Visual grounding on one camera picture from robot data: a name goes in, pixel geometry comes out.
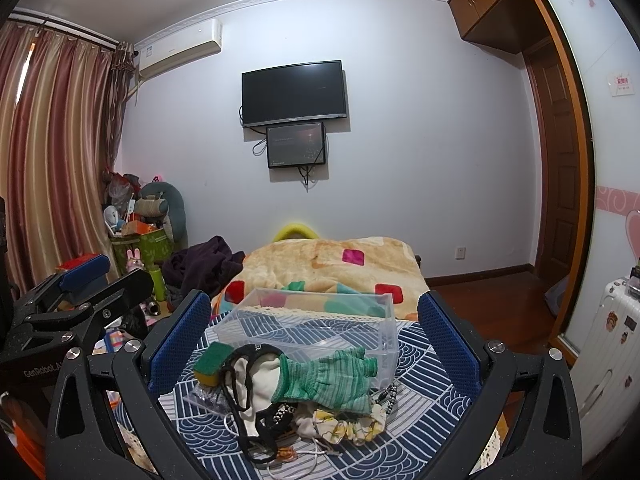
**black strap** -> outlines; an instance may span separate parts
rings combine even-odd
[[[254,392],[254,383],[251,379],[250,371],[251,368],[255,365],[255,362],[260,357],[267,354],[275,354],[277,356],[280,356],[282,354],[282,351],[269,344],[244,345],[231,352],[231,354],[229,354],[229,356],[225,359],[222,367],[220,368],[222,393],[229,403],[231,413],[236,423],[236,428],[238,428],[238,445],[240,446],[240,449],[247,457],[247,459],[249,459],[250,462],[258,465],[267,464],[269,462],[273,462],[276,459],[278,455],[278,444],[276,443],[273,430],[279,426],[288,426],[293,417],[293,414],[290,413],[288,421],[281,420],[277,424],[270,424],[269,421],[273,421],[273,416],[280,406],[280,403],[272,404],[267,409],[255,413],[255,429],[258,432],[258,436],[249,436],[246,432],[244,420],[242,420],[240,413],[245,412],[251,407],[251,397]],[[234,364],[241,357],[246,358],[246,377],[244,378],[244,386],[246,387],[245,406],[241,406],[239,402],[238,388],[236,387],[237,374],[236,369],[234,368]],[[232,394],[226,387],[226,378],[228,373],[230,374],[231,378],[231,389],[233,391]],[[251,456],[250,453],[251,444],[258,444],[259,446],[266,447],[271,453],[266,458],[255,458]]]

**pink heart decal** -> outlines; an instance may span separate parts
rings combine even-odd
[[[626,239],[636,258],[640,258],[640,211],[629,211],[626,215]]]

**television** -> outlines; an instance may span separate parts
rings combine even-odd
[[[292,168],[325,163],[322,123],[267,126],[267,166]]]
[[[341,61],[277,66],[242,74],[242,126],[347,116]]]

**baseboard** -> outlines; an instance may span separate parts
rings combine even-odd
[[[430,287],[441,285],[452,285],[453,283],[474,282],[476,280],[485,280],[487,278],[497,278],[499,276],[507,276],[508,274],[517,274],[518,272],[533,272],[534,267],[531,264],[516,265],[514,267],[502,267],[500,269],[481,270],[480,272],[468,272],[466,274],[452,274],[450,276],[433,276],[425,278],[424,281]]]

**curtain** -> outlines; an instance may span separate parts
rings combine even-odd
[[[127,93],[134,72],[133,45],[122,42],[113,53],[104,100],[102,144],[105,147],[103,169],[106,171],[113,171],[113,163],[118,155]]]
[[[0,196],[7,199],[11,128],[18,81],[27,60],[36,27],[6,22],[0,28]]]
[[[112,56],[52,30],[35,41],[13,124],[2,131],[8,160],[0,166],[8,181],[9,266],[23,291],[81,254],[112,256],[98,140]]]

